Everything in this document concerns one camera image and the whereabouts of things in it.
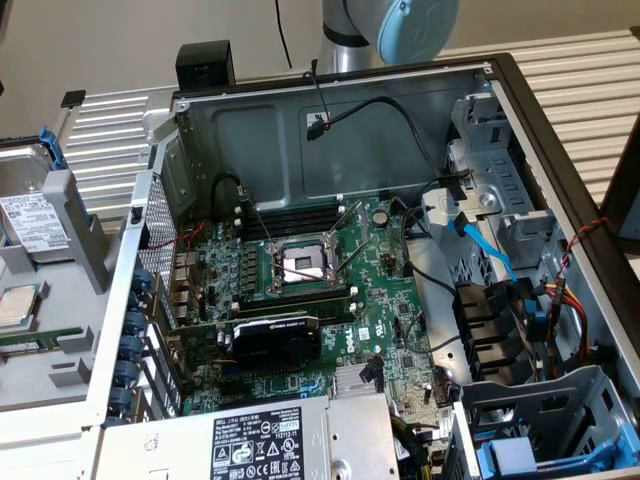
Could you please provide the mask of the hard disk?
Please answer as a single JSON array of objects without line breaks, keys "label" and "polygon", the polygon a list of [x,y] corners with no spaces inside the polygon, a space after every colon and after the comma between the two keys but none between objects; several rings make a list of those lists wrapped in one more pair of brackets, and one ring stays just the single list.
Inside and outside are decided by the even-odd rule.
[{"label": "hard disk", "polygon": [[69,238],[43,193],[48,175],[65,169],[56,134],[0,139],[0,248],[22,246],[38,264],[72,259]]}]

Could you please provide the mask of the grey metal disk bay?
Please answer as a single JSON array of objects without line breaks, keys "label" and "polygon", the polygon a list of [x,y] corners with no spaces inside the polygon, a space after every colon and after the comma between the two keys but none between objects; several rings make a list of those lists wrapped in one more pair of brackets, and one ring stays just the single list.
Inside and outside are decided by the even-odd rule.
[{"label": "grey metal disk bay", "polygon": [[[474,383],[463,387],[454,405],[444,476],[482,480],[476,451],[491,440],[523,438],[535,460],[543,462],[589,453],[594,445],[615,440],[625,422],[640,438],[612,381],[598,366],[540,383]],[[638,478],[640,466],[565,478],[583,476]]]}]

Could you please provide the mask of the blue plastic disk carrier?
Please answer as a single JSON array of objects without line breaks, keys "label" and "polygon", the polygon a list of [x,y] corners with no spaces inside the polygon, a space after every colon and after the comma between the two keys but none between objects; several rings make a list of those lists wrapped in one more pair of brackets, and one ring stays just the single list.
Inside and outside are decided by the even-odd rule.
[{"label": "blue plastic disk carrier", "polygon": [[634,427],[620,425],[615,440],[606,440],[589,453],[537,462],[523,438],[491,440],[476,451],[482,480],[556,480],[640,466],[640,438]]}]

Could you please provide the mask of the CPU socket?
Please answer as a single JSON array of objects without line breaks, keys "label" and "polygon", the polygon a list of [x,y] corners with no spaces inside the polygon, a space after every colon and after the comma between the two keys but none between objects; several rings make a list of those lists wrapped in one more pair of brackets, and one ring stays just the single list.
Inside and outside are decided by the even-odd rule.
[{"label": "CPU socket", "polygon": [[271,271],[269,293],[284,295],[292,287],[335,289],[345,283],[336,233],[287,237],[265,247]]}]

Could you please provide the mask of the metal socket cover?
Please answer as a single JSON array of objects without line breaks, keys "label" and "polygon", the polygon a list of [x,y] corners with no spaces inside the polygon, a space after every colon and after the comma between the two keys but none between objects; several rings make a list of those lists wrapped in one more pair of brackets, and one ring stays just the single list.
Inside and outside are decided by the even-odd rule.
[{"label": "metal socket cover", "polygon": [[358,225],[360,227],[360,247],[364,247],[365,245],[367,245],[370,241],[369,223],[365,206],[363,205],[363,202],[361,200],[352,203],[349,207],[340,207],[336,223],[327,232],[324,233],[324,237],[328,240],[335,240],[336,232],[343,224],[346,224],[353,215],[357,217]]}]

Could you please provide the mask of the green motherboard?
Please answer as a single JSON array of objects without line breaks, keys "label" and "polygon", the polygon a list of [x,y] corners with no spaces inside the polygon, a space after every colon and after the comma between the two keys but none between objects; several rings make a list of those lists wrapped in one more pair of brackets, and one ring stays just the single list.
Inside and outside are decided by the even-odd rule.
[{"label": "green motherboard", "polygon": [[[349,322],[321,320],[320,357],[298,368],[244,370],[237,367],[187,363],[180,340],[182,327],[235,322],[230,308],[243,299],[281,296],[269,293],[271,271],[265,247],[268,239],[244,241],[243,219],[202,222],[184,230],[184,243],[174,261],[172,306],[178,326],[168,337],[168,348],[182,374],[186,415],[212,413],[275,401],[302,400],[333,393],[338,367],[372,363],[383,377],[383,393],[397,421],[424,441],[448,437],[451,409],[445,382],[433,357],[439,345],[427,337],[418,280],[405,262],[403,240],[408,226],[391,201],[375,197],[335,202],[349,207],[361,200],[369,223],[369,243],[340,273],[358,289],[359,310]],[[385,228],[372,221],[376,210],[389,216]],[[340,256],[361,243],[353,215],[336,232]]]}]

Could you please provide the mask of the black graphics card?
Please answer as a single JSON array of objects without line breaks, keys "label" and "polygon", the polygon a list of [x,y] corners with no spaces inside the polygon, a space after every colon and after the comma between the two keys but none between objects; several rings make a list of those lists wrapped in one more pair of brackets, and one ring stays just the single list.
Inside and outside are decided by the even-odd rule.
[{"label": "black graphics card", "polygon": [[182,327],[173,335],[192,366],[298,368],[322,350],[320,319],[298,312]]}]

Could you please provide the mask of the open grey PC case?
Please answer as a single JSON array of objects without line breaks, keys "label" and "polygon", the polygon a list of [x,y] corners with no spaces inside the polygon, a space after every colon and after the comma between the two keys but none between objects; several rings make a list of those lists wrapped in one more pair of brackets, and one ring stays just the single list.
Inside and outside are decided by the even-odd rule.
[{"label": "open grey PC case", "polygon": [[[470,194],[471,171],[451,162],[459,135],[451,114],[468,95],[489,93],[519,128],[522,151],[560,225],[558,272],[517,274],[509,258],[464,213],[434,238],[424,193]],[[151,143],[148,169],[136,181],[123,233],[108,325],[99,350],[106,385],[92,463],[95,479],[110,427],[178,419],[183,377],[168,348],[178,322],[172,306],[175,256],[184,230],[253,213],[239,199],[243,184],[260,214],[375,197],[391,201],[409,230],[402,244],[416,276],[433,360],[451,409],[448,437],[424,441],[390,415],[399,480],[448,480],[445,461],[454,405],[472,379],[453,312],[456,286],[510,281],[530,345],[533,377],[560,379],[598,366],[610,378],[640,434],[640,283],[517,64],[507,55],[427,63],[379,72],[319,76],[204,92],[179,92],[164,130]],[[136,268],[153,274],[136,293]],[[146,328],[133,403],[110,416],[108,398],[127,311]]]}]

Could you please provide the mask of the silver finned heatsink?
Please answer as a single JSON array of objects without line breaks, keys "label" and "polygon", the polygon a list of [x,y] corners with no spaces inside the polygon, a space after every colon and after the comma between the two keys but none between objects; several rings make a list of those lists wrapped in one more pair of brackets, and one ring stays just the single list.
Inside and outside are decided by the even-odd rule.
[{"label": "silver finned heatsink", "polygon": [[338,367],[334,375],[334,396],[347,399],[383,393],[381,374],[372,363]]}]

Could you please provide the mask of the black plastic guide block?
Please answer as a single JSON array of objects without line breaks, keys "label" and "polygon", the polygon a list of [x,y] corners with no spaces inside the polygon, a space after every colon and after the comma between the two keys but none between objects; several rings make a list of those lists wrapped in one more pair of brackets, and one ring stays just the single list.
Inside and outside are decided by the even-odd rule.
[{"label": "black plastic guide block", "polygon": [[457,285],[453,312],[473,380],[515,386],[533,377],[530,345],[510,281]]}]

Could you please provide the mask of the metal drive cage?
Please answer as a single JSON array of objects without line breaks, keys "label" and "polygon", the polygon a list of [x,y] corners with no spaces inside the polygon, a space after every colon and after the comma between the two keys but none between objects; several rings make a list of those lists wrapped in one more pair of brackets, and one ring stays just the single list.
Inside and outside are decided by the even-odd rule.
[{"label": "metal drive cage", "polygon": [[456,101],[451,120],[459,137],[449,144],[450,160],[471,171],[467,189],[479,201],[480,212],[469,216],[474,227],[515,273],[555,275],[563,235],[522,151],[519,128],[489,93]]}]

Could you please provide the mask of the black box clamp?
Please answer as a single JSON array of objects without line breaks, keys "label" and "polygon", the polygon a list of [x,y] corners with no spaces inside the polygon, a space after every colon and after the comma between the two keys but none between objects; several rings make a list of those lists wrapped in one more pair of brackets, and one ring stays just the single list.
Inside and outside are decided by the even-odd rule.
[{"label": "black box clamp", "polygon": [[183,44],[176,56],[175,71],[181,91],[234,86],[236,76],[230,41]]}]

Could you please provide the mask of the grey power supply unit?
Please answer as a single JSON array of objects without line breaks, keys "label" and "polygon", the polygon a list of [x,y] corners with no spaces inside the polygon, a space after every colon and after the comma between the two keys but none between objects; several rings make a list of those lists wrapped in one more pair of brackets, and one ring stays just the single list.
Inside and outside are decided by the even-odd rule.
[{"label": "grey power supply unit", "polygon": [[399,480],[384,395],[110,427],[96,480]]}]

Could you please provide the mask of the green RAM stick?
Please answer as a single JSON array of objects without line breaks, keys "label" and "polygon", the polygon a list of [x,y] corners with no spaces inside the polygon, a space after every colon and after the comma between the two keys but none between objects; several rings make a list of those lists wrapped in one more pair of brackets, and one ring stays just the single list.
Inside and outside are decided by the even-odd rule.
[{"label": "green RAM stick", "polygon": [[82,331],[81,327],[72,327],[3,336],[0,337],[0,354],[11,356],[56,350],[60,348],[59,338],[80,334]]}]

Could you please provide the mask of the silver CPU chip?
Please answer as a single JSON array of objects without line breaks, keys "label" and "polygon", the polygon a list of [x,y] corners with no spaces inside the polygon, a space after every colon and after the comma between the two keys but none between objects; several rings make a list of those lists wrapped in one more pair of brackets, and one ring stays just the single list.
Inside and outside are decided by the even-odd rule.
[{"label": "silver CPU chip", "polygon": [[37,294],[36,285],[6,288],[0,294],[0,329],[25,325],[32,316]]}]

